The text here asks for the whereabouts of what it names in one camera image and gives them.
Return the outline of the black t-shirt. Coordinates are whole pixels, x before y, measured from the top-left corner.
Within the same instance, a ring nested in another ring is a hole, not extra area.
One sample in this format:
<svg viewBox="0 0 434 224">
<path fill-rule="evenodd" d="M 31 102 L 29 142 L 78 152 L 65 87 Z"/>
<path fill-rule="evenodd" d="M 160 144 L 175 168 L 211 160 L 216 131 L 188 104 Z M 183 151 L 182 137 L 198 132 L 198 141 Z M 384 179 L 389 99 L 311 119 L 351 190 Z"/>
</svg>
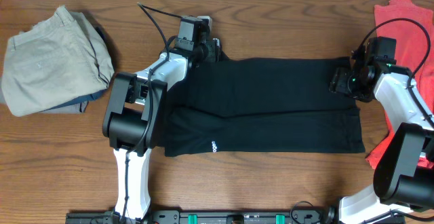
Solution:
<svg viewBox="0 0 434 224">
<path fill-rule="evenodd" d="M 165 155 L 362 153 L 356 102 L 330 92 L 346 57 L 249 58 L 201 64 L 167 94 Z"/>
</svg>

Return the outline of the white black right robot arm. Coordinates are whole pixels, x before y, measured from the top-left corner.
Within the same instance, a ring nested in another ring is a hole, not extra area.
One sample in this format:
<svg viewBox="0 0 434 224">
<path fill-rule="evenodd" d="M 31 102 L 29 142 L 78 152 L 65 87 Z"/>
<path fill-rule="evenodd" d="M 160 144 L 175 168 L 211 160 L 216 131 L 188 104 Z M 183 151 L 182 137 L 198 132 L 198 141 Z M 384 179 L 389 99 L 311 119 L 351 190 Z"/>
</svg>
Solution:
<svg viewBox="0 0 434 224">
<path fill-rule="evenodd" d="M 330 91 L 356 100 L 377 100 L 393 127 L 392 141 L 374 171 L 373 183 L 343 197 L 337 223 L 377 223 L 410 218 L 433 209 L 433 171 L 418 165 L 433 159 L 432 113 L 419 94 L 413 73 L 396 64 L 393 44 L 360 45 L 351 68 L 339 68 Z"/>
</svg>

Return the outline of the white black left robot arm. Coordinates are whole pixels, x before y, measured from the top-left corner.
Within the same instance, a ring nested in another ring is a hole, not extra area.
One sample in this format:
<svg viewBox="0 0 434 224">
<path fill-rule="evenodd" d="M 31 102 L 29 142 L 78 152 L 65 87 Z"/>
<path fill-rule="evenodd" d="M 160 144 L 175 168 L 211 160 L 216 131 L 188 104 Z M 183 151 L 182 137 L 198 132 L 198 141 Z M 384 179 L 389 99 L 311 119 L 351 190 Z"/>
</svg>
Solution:
<svg viewBox="0 0 434 224">
<path fill-rule="evenodd" d="M 174 37 L 173 41 L 174 47 L 162 51 L 148 68 L 115 76 L 102 125 L 118 167 L 111 223 L 141 223 L 149 211 L 150 157 L 163 125 L 168 90 L 198 64 L 220 60 L 217 38 L 193 43 Z"/>
</svg>

